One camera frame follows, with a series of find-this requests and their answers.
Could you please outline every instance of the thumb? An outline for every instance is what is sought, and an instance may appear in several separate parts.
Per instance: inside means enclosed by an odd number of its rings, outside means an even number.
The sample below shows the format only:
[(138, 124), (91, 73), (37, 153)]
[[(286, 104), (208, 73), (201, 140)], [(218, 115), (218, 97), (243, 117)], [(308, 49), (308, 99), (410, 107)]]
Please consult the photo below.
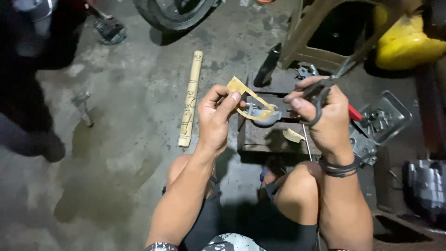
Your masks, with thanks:
[(239, 92), (233, 92), (227, 96), (220, 106), (217, 107), (217, 111), (214, 113), (214, 121), (216, 123), (225, 123), (231, 115), (231, 112), (240, 103), (240, 98), (241, 95)]
[(295, 98), (291, 102), (291, 108), (306, 121), (312, 121), (316, 117), (316, 107), (303, 98)]

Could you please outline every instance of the workbench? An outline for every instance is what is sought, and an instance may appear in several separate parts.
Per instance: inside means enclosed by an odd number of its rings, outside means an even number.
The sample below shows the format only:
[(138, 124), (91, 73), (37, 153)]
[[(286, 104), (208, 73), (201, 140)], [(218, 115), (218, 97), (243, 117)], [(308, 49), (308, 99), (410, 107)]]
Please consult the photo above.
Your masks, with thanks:
[[(276, 110), (282, 112), (282, 118), (272, 126), (261, 127), (255, 125), (251, 120), (239, 115), (239, 134), (237, 138), (238, 151), (296, 153), (308, 155), (309, 153), (305, 140), (296, 143), (289, 141), (283, 135), (283, 131), (290, 128), (296, 133), (304, 136), (302, 124), (299, 123), (299, 119), (289, 117), (289, 112), (286, 110), (287, 108), (290, 108), (290, 106), (283, 102), (283, 97), (290, 93), (294, 88), (294, 84), (296, 83), (296, 80), (294, 79), (296, 71), (292, 69), (286, 71), (276, 69), (274, 72), (271, 84), (267, 87), (254, 87), (252, 83), (252, 80), (256, 75), (254, 72), (248, 75), (245, 85), (263, 98), (267, 103), (276, 105)], [(246, 93), (242, 95), (242, 100), (247, 103), (261, 105), (254, 97), (248, 96)], [(306, 131), (308, 134), (307, 138), (311, 154), (320, 155), (321, 152), (311, 139), (308, 127), (306, 128)]]

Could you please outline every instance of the hand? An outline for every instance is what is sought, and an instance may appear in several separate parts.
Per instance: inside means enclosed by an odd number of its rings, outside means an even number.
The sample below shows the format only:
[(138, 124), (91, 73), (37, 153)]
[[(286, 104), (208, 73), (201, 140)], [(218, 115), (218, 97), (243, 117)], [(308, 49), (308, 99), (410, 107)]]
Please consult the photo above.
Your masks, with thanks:
[(221, 154), (227, 146), (229, 117), (237, 107), (245, 107), (238, 92), (229, 93), (226, 86), (215, 85), (198, 104), (198, 147)]
[[(284, 98), (291, 104), (291, 116), (301, 116), (306, 121), (316, 117), (316, 107), (301, 98), (303, 88), (328, 76), (308, 77), (296, 84), (293, 92)], [(353, 150), (350, 144), (348, 99), (337, 85), (331, 87), (327, 96), (327, 105), (322, 108), (322, 116), (316, 125), (310, 127), (310, 135), (316, 147), (333, 164), (349, 165), (353, 162)]]

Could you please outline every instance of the red handle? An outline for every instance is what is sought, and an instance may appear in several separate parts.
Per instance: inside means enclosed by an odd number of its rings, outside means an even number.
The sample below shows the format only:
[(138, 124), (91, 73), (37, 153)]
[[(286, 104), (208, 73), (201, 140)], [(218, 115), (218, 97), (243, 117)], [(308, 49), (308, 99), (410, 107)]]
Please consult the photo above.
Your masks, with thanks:
[(348, 105), (348, 115), (352, 120), (357, 122), (361, 121), (362, 119), (362, 115), (351, 105)]

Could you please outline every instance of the black bracelet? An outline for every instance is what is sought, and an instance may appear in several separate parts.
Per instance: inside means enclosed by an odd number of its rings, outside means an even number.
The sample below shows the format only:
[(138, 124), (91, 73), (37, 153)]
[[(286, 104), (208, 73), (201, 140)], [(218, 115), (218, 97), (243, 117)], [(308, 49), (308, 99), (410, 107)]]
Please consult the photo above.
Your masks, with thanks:
[(355, 160), (353, 160), (353, 163), (351, 163), (350, 165), (346, 165), (346, 166), (328, 163), (328, 161), (325, 159), (325, 157), (322, 156), (319, 159), (319, 165), (322, 167), (322, 170), (328, 176), (337, 177), (337, 178), (345, 178), (345, 177), (355, 174), (356, 169), (359, 167), (359, 164), (361, 164), (361, 159), (356, 155), (354, 155), (354, 156), (355, 156)]

